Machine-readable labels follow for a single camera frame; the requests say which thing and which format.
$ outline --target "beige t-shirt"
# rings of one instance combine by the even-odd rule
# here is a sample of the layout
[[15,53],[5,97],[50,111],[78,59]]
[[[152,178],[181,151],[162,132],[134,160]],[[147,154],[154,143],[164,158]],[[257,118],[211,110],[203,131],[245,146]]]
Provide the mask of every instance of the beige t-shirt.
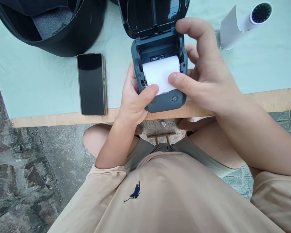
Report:
[[129,174],[93,166],[49,233],[291,232],[291,177],[262,172],[253,189],[250,203],[190,156],[155,152]]

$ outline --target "cylindrical device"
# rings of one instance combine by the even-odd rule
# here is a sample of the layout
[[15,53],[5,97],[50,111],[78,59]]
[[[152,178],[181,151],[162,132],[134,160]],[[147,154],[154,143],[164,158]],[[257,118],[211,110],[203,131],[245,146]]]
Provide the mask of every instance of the cylindrical device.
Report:
[[256,5],[253,10],[242,21],[239,21],[238,28],[241,31],[249,31],[266,22],[272,15],[272,5],[269,2],[262,2]]

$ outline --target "table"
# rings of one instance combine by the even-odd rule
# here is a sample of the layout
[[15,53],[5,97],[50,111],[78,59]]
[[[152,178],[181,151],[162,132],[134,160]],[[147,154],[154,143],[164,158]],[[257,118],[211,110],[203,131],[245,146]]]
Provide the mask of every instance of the table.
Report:
[[[246,15],[259,1],[191,0],[187,16],[210,21],[215,29],[238,3],[238,16]],[[272,1],[271,19],[255,29],[222,57],[240,90],[268,112],[291,110],[291,0]],[[117,116],[131,44],[118,7],[109,2],[102,31],[86,53],[106,57],[108,114],[82,116],[76,58],[61,58],[29,46],[11,35],[0,21],[0,90],[14,127],[113,122]],[[186,43],[196,43],[185,36]],[[180,109],[151,113],[146,119],[210,116],[188,100]]]

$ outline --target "paper roll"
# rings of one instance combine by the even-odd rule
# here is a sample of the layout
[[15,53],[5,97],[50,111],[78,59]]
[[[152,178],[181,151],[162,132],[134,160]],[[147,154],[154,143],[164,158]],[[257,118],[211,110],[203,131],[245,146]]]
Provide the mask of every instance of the paper roll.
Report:
[[151,84],[159,86],[157,95],[176,89],[168,82],[168,77],[172,72],[180,71],[178,56],[151,61],[143,64],[142,68],[148,86]]
[[241,21],[236,17],[237,5],[222,20],[220,27],[220,46],[224,50],[230,50],[243,38],[248,31],[265,23],[272,14],[272,6],[268,2],[259,3]]

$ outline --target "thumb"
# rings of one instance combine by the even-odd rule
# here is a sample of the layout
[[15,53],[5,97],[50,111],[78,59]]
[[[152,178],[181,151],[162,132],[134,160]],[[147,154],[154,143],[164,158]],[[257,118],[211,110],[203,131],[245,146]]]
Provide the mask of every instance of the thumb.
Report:
[[139,94],[139,103],[142,108],[145,108],[156,96],[158,93],[158,85],[152,84],[146,87],[140,94]]
[[194,96],[200,84],[189,76],[178,72],[171,73],[168,82],[188,96]]

